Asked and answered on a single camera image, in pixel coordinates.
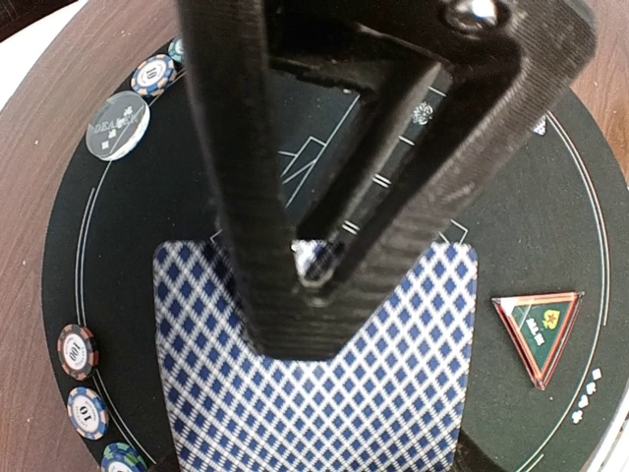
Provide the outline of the clear round dealer button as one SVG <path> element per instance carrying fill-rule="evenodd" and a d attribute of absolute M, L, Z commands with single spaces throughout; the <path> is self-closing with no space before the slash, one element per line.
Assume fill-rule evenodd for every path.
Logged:
<path fill-rule="evenodd" d="M 124 90 L 109 96 L 86 128 L 87 150 L 102 161 L 121 159 L 142 139 L 150 120 L 147 102 Z"/>

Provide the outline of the blue playing card deck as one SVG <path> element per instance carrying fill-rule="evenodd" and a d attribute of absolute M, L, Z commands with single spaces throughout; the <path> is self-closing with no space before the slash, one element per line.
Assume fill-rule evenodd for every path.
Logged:
<path fill-rule="evenodd" d="M 324 362 L 280 361 L 245 338 L 215 243 L 153 257 L 156 351 L 184 471 L 444 471 L 461 428 L 478 257 L 435 243 Z"/>

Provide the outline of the red chip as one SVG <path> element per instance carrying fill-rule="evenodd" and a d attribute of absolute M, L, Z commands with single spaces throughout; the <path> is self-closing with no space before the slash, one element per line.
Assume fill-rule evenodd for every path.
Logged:
<path fill-rule="evenodd" d="M 91 378 L 99 364 L 94 334 L 79 324 L 66 324 L 57 337 L 57 353 L 63 371 L 76 381 Z"/>

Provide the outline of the red black triangle marker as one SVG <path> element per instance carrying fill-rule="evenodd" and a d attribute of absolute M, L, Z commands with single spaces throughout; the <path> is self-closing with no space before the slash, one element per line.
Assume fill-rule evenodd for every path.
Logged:
<path fill-rule="evenodd" d="M 565 350 L 579 314 L 582 291 L 492 297 L 527 373 L 545 390 Z"/>

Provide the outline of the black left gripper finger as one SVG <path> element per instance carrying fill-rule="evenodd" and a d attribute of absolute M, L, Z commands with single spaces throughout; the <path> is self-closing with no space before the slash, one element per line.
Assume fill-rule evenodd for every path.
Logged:
<path fill-rule="evenodd" d="M 583 1 L 182 1 L 190 101 L 256 351 L 326 360 L 593 58 Z M 288 220 L 274 70 L 366 100 Z"/>

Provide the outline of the green poker chip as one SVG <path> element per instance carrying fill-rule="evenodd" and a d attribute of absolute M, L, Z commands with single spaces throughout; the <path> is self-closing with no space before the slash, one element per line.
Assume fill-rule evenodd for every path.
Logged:
<path fill-rule="evenodd" d="M 101 472 L 146 472 L 142 456 L 125 442 L 108 444 L 100 462 Z"/>

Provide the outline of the blue white chip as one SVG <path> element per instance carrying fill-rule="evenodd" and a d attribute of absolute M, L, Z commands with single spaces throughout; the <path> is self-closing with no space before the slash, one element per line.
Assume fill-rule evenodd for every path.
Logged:
<path fill-rule="evenodd" d="M 143 97 L 163 94 L 174 82 L 177 71 L 167 54 L 156 54 L 144 60 L 131 78 L 131 88 Z"/>
<path fill-rule="evenodd" d="M 105 402 L 94 390 L 84 386 L 73 388 L 66 407 L 73 428 L 84 439 L 98 441 L 105 436 L 109 414 Z"/>

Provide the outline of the single blue playing card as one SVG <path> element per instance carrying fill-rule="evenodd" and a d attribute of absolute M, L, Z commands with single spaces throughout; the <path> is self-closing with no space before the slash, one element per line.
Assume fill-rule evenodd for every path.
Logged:
<path fill-rule="evenodd" d="M 546 133 L 546 115 L 543 115 L 535 124 L 533 132 L 538 136 L 544 136 Z"/>

